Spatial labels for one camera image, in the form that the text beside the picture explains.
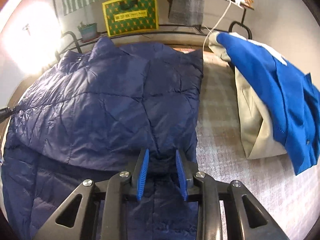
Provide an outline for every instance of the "navy blue puffer jacket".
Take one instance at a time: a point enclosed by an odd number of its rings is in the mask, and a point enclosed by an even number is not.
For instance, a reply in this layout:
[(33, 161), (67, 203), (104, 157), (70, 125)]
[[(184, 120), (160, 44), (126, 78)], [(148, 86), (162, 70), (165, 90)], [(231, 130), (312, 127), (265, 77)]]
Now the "navy blue puffer jacket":
[(170, 173), (182, 148), (196, 162), (202, 52), (159, 43), (114, 46), (101, 38), (85, 55), (67, 52), (12, 116), (2, 166), (8, 220), (29, 240), (84, 179), (101, 181), (149, 148), (140, 203), (128, 205), (128, 237), (194, 239), (196, 205)]

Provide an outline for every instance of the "yellow-bordered box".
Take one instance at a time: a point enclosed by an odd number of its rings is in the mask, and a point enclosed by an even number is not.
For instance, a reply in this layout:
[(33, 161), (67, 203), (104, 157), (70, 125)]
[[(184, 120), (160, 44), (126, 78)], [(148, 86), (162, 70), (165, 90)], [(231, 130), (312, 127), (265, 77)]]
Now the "yellow-bordered box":
[(108, 35), (157, 30), (157, 0), (109, 0), (102, 4)]

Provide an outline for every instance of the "gray plaid cloth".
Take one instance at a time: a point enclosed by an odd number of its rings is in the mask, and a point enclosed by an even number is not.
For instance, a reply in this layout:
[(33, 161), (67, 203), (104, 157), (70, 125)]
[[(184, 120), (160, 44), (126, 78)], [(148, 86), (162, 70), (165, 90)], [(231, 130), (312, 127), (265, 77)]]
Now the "gray plaid cloth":
[(295, 176), (288, 155), (247, 160), (240, 139), (235, 76), (229, 67), (210, 61), (204, 64), (196, 127), (199, 170), (223, 182), (242, 181), (289, 239), (302, 240), (320, 212), (320, 166)]
[(201, 25), (204, 0), (172, 0), (169, 22), (187, 26)]

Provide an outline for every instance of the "silver screw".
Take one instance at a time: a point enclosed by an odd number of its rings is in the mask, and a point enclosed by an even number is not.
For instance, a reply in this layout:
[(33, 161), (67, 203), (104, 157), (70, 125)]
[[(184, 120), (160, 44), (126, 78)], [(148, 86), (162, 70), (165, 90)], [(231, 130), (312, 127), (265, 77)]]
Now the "silver screw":
[(196, 173), (196, 177), (197, 177), (197, 178), (204, 178), (204, 177), (205, 177), (205, 173), (204, 173), (203, 171), (198, 171), (198, 172)]
[(234, 187), (241, 187), (241, 182), (239, 180), (233, 180), (231, 182), (231, 184), (234, 186)]
[(130, 173), (128, 171), (121, 171), (120, 172), (120, 177), (122, 178), (126, 178), (130, 175)]
[(86, 179), (86, 180), (84, 180), (84, 181), (82, 182), (83, 186), (85, 186), (85, 187), (91, 186), (92, 183), (93, 183), (93, 181), (92, 181), (91, 179)]

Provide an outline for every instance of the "potted plant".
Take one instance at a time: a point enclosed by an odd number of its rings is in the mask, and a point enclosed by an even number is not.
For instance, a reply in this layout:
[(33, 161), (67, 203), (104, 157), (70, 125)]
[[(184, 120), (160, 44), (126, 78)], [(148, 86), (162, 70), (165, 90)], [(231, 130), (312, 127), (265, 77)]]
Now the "potted plant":
[(84, 24), (83, 22), (80, 22), (78, 30), (81, 33), (82, 41), (89, 41), (98, 37), (97, 23)]

